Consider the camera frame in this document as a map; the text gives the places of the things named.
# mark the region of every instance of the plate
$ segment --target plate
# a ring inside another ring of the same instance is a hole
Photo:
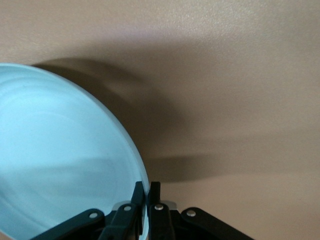
[[[27,240],[87,209],[108,214],[137,181],[147,192],[137,148],[102,103],[51,72],[0,64],[2,232]]]

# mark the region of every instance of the tan surface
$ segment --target tan surface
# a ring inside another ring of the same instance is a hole
[[[318,0],[1,1],[0,61],[93,93],[179,209],[318,240],[319,14]]]

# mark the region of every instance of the beige wall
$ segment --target beige wall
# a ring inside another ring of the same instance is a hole
[[[0,62],[94,94],[180,210],[320,238],[318,0],[8,0],[0,23]]]

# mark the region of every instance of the light blue bowl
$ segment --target light blue bowl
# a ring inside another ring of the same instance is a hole
[[[133,141],[84,89],[0,63],[0,230],[30,239],[84,210],[108,214],[149,182]],[[148,234],[144,219],[143,236]]]

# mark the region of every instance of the beige background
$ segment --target beige background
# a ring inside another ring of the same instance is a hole
[[[320,239],[320,1],[2,0],[0,23],[0,62],[94,94],[180,210]]]

